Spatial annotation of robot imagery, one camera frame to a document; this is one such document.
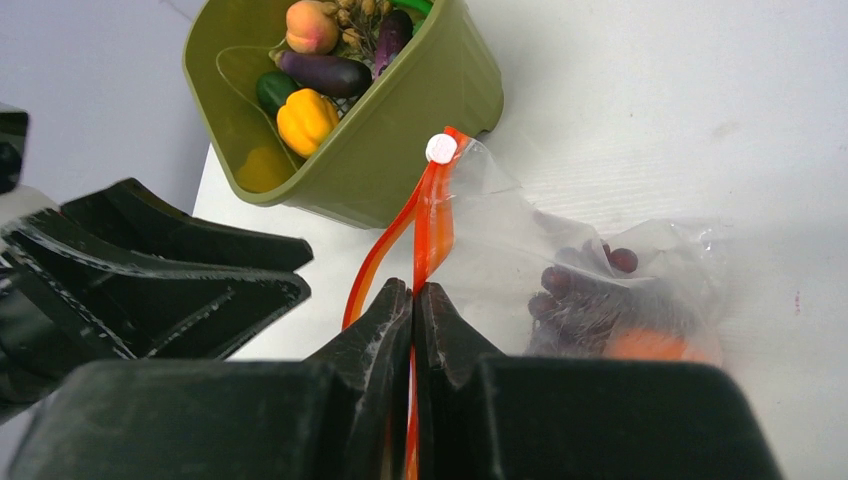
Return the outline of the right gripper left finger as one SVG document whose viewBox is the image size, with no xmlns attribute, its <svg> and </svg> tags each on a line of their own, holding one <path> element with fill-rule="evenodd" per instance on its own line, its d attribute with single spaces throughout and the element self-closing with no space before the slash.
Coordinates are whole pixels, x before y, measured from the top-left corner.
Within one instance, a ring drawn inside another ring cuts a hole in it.
<svg viewBox="0 0 848 480">
<path fill-rule="evenodd" d="M 98 361 L 41 407 L 10 479 L 400 479 L 413 302 L 399 279 L 295 362 Z"/>
</svg>

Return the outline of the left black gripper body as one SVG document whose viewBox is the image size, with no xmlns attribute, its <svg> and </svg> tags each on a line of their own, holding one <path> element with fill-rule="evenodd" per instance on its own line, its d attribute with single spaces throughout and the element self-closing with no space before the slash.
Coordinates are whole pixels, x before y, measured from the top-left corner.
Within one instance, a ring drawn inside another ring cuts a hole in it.
<svg viewBox="0 0 848 480">
<path fill-rule="evenodd" d="M 129 327 L 116 292 L 123 272 L 66 261 L 69 279 L 35 262 L 1 255 L 1 421 L 55 391 L 76 368 L 97 360 L 131 359 Z"/>
</svg>

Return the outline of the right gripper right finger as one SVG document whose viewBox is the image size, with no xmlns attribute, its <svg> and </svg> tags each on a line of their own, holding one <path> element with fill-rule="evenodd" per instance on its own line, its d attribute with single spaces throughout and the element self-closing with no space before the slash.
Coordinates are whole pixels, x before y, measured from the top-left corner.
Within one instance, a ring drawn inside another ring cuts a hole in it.
<svg viewBox="0 0 848 480">
<path fill-rule="evenodd" d="M 695 363 L 511 357 L 414 300 L 421 479 L 778 479 L 739 387 Z"/>
</svg>

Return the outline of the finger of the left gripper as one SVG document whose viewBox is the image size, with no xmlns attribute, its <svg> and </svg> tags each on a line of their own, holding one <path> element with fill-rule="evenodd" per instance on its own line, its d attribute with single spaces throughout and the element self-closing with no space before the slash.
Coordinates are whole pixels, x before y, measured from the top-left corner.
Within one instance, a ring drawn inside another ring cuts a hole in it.
<svg viewBox="0 0 848 480">
<path fill-rule="evenodd" d="M 314 259 L 304 239 L 192 217 L 135 178 L 66 202 L 60 211 L 110 244 L 169 260 L 294 272 Z"/>
<path fill-rule="evenodd" d="M 132 251 L 55 210 L 6 223 L 1 238 L 13 268 L 2 319 L 90 358 L 224 359 L 311 294 L 295 271 Z"/>
</svg>

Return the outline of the dark red grape bunch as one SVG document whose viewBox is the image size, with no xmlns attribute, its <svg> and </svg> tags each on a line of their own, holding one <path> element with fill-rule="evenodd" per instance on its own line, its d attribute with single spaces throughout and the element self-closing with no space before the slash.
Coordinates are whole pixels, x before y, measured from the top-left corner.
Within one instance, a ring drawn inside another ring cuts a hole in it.
<svg viewBox="0 0 848 480">
<path fill-rule="evenodd" d="M 544 269 L 540 282 L 542 290 L 527 303 L 531 354 L 599 356 L 614 333 L 641 319 L 639 299 L 624 286 L 564 265 Z"/>
</svg>

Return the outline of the clear zip bag orange zipper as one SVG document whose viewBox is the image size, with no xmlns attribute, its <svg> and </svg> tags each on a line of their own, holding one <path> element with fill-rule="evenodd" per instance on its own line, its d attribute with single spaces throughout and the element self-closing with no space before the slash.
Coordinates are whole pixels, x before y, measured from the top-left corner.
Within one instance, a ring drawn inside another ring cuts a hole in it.
<svg viewBox="0 0 848 480">
<path fill-rule="evenodd" d="M 439 284 L 460 316 L 511 357 L 695 363 L 719 369 L 717 323 L 726 296 L 724 257 L 707 223 L 651 220 L 603 239 L 590 225 L 545 214 L 477 140 L 448 128 L 426 148 L 427 167 L 406 205 L 366 256 L 348 298 L 344 324 L 362 314 L 374 276 L 393 244 L 412 232 L 410 412 L 403 475 L 421 479 L 414 350 L 414 300 Z M 544 269 L 564 265 L 624 286 L 639 299 L 641 319 L 625 329 L 650 329 L 685 339 L 710 363 L 552 357 L 528 350 L 527 303 L 542 290 Z"/>
</svg>

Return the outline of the orange toy fruit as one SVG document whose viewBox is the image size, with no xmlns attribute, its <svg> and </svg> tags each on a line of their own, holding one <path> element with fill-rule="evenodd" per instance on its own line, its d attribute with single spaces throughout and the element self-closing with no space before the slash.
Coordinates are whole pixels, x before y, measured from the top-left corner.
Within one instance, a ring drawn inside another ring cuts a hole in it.
<svg viewBox="0 0 848 480">
<path fill-rule="evenodd" d="M 708 355 L 683 338 L 639 328 L 625 329 L 611 337 L 603 356 L 619 360 L 711 362 Z"/>
</svg>

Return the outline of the purple toy eggplant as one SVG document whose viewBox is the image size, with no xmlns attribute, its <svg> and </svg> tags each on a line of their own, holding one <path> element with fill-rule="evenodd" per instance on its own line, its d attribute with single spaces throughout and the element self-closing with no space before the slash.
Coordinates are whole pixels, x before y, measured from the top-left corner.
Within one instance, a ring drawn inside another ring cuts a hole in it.
<svg viewBox="0 0 848 480">
<path fill-rule="evenodd" d="M 356 60 L 292 50 L 270 53 L 269 56 L 293 80 L 328 97 L 359 97 L 373 82 L 369 67 Z"/>
</svg>

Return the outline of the peach toy fruit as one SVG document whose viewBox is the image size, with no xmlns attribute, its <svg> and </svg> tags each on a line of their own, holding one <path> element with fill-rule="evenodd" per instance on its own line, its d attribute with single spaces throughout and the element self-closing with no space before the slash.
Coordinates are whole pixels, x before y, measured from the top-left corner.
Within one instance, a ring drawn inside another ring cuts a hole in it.
<svg viewBox="0 0 848 480">
<path fill-rule="evenodd" d="M 287 45 L 298 53 L 325 55 L 339 39 L 335 15 L 339 7 L 332 2 L 302 0 L 286 12 Z"/>
</svg>

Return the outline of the olive green plastic bin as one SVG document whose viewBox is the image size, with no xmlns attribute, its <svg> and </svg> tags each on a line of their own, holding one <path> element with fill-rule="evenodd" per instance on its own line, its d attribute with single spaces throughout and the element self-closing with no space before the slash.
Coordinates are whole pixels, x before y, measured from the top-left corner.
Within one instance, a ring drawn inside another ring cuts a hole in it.
<svg viewBox="0 0 848 480">
<path fill-rule="evenodd" d="M 428 139 L 451 126 L 475 136 L 497 125 L 501 72 L 463 1 L 437 1 L 421 29 L 338 127 L 300 158 L 261 110 L 257 79 L 285 34 L 285 1 L 209 1 L 188 34 L 183 68 L 232 192 L 363 228 L 384 227 L 422 175 Z"/>
</svg>

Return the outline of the dark green toy cucumber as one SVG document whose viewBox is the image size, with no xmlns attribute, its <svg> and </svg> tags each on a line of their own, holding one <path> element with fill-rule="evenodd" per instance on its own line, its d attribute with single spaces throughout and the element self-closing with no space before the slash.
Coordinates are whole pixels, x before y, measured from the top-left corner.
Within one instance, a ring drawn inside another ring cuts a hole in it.
<svg viewBox="0 0 848 480">
<path fill-rule="evenodd" d="M 255 92 L 262 111 L 269 118 L 275 119 L 288 97 L 299 89 L 300 86 L 289 75 L 282 71 L 272 71 L 259 76 Z"/>
</svg>

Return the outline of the yellow toy pepper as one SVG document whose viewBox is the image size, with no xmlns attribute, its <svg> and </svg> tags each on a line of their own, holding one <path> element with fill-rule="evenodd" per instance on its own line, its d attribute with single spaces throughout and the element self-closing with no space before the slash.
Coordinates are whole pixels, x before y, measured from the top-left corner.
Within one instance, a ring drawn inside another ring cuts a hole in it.
<svg viewBox="0 0 848 480">
<path fill-rule="evenodd" d="M 290 94 L 276 114 L 281 139 L 303 158 L 314 154 L 339 122 L 335 105 L 309 88 Z"/>
</svg>

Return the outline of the small purple eggplant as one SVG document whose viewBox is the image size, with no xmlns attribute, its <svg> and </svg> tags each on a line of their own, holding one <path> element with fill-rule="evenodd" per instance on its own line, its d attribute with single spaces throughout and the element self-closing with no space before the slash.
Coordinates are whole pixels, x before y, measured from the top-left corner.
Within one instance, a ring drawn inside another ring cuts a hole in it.
<svg viewBox="0 0 848 480">
<path fill-rule="evenodd" d="M 379 28 L 373 79 L 379 78 L 413 37 L 413 22 L 404 10 L 386 15 Z"/>
</svg>

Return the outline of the long green bean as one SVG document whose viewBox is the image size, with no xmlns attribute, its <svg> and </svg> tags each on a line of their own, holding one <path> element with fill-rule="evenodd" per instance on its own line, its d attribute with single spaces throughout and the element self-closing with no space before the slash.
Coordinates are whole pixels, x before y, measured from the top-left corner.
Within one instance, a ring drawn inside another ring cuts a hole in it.
<svg viewBox="0 0 848 480">
<path fill-rule="evenodd" d="M 433 4 L 428 0 L 391 0 L 391 3 L 396 8 L 414 11 L 418 15 L 426 17 L 433 8 Z"/>
</svg>

